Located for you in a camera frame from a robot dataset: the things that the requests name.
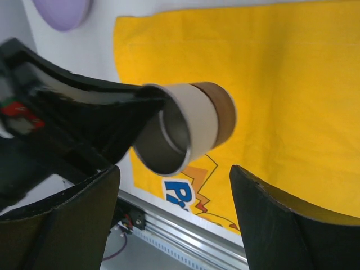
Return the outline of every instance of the printed graphic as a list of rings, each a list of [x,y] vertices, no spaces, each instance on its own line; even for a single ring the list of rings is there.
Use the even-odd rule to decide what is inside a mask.
[[[163,191],[166,201],[191,212],[190,206],[195,202],[195,193],[188,180],[163,178]]]
[[[167,201],[179,205],[210,222],[239,233],[238,226],[231,220],[209,212],[206,206],[211,198],[204,196],[201,189],[211,178],[218,164],[208,155],[202,157],[182,171],[184,178],[163,178],[163,192]]]

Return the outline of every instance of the metal linear rail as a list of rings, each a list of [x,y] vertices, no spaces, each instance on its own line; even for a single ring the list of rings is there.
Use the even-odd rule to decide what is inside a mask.
[[[144,231],[134,234],[194,270],[248,270],[245,250],[199,226],[164,211],[127,192],[118,197],[145,214]]]

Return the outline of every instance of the yellow fabric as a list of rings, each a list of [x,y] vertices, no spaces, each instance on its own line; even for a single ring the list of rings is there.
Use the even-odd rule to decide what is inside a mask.
[[[359,14],[360,2],[351,1],[117,19],[122,82],[211,81],[236,101],[233,137],[190,165],[203,182],[194,214],[227,228],[236,223],[229,171],[240,164],[310,203],[360,217]],[[133,153],[132,162],[135,185],[164,197],[163,179]]]

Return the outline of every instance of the paper cup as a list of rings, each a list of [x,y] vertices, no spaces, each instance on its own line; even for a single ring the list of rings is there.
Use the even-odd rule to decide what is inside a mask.
[[[133,145],[145,166],[161,176],[180,173],[188,163],[226,141],[235,128],[234,103],[216,84],[147,84],[140,91],[169,96]]]

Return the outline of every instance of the purple disc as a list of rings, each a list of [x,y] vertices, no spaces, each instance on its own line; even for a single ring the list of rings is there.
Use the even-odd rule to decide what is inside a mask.
[[[41,17],[54,29],[65,32],[85,19],[91,0],[33,0]]]

